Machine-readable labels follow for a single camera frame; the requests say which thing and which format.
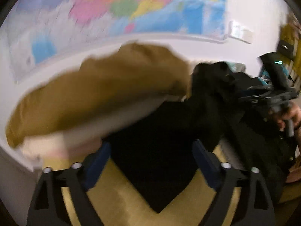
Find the silver bolt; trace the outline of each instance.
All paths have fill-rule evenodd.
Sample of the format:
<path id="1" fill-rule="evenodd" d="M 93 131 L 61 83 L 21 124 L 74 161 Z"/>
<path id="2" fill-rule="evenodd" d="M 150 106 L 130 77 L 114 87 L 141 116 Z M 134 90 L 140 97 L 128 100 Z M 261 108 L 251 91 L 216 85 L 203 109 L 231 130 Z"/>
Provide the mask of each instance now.
<path id="1" fill-rule="evenodd" d="M 231 166 L 231 164 L 228 163 L 228 162 L 223 162 L 223 163 L 222 163 L 222 167 L 223 167 L 223 168 L 226 168 L 226 169 L 230 169 L 232 166 Z"/>
<path id="2" fill-rule="evenodd" d="M 252 168 L 251 168 L 251 171 L 252 171 L 253 173 L 259 173 L 259 172 L 260 172 L 259 169 L 258 169 L 257 167 L 252 167 Z"/>
<path id="3" fill-rule="evenodd" d="M 43 169 L 43 173 L 50 173 L 52 171 L 51 167 L 46 167 Z"/>
<path id="4" fill-rule="evenodd" d="M 73 169 L 80 168 L 80 167 L 82 167 L 82 163 L 80 163 L 80 162 L 74 163 L 74 164 L 72 164 L 71 167 L 72 167 Z"/>

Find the black fabric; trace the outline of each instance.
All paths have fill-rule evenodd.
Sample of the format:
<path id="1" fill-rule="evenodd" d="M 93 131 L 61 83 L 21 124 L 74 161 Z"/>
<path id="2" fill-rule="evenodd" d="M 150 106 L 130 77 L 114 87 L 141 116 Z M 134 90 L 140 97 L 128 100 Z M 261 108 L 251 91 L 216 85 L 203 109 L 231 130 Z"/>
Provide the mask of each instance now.
<path id="1" fill-rule="evenodd" d="M 239 91 L 261 85 L 257 78 L 233 73 L 224 62 L 199 64 L 192 75 L 192 96 L 165 102 L 134 125 L 105 139 L 112 158 L 156 212 L 162 211 L 191 181 L 197 165 L 192 142 L 199 139 L 212 152 L 226 136 L 244 167 L 258 167 L 273 201 L 279 199 L 296 147 L 274 123 L 237 103 Z"/>

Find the world map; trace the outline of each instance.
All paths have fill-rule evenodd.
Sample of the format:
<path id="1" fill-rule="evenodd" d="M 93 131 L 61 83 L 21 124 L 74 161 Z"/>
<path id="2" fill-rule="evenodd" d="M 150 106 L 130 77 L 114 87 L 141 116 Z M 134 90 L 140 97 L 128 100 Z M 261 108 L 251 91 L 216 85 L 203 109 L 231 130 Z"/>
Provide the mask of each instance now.
<path id="1" fill-rule="evenodd" d="M 226 0 L 18 0 L 3 26 L 20 80 L 54 55 L 134 33 L 223 40 Z"/>

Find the white wall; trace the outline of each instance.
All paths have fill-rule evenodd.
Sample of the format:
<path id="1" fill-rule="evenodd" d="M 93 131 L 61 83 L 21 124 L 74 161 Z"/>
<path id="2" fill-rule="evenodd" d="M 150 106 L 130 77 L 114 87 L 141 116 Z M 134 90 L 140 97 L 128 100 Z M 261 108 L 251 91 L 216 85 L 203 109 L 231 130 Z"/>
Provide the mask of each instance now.
<path id="1" fill-rule="evenodd" d="M 252 45 L 229 38 L 225 44 L 216 44 L 196 40 L 162 39 L 151 40 L 169 44 L 173 50 L 189 59 L 228 60 L 245 63 L 247 73 L 257 76 L 260 63 L 258 56 L 274 51 L 279 37 L 281 16 L 287 12 L 283 0 L 228 0 L 229 18 L 248 26 L 255 32 Z M 46 81 L 56 73 L 70 67 L 79 66 L 81 61 L 91 54 L 101 55 L 112 52 L 121 42 L 106 47 L 96 47 L 65 59 L 55 59 L 28 77 L 15 84 L 8 66 L 8 51 L 3 49 L 5 34 L 0 29 L 0 197 L 9 212 L 20 225 L 26 221 L 26 211 L 33 192 L 34 179 L 22 166 L 15 167 L 14 159 L 32 170 L 32 165 L 12 151 L 5 138 L 5 125 L 18 99 L 30 88 Z"/>

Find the map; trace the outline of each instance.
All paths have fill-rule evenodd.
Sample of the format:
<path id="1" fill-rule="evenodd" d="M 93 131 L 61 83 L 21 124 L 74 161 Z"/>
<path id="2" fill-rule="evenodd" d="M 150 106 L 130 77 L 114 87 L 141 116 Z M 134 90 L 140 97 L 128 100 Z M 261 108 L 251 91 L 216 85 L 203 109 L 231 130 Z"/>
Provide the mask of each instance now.
<path id="1" fill-rule="evenodd" d="M 226 0 L 18 0 L 3 26 L 20 80 L 54 55 L 133 33 L 225 37 Z"/>

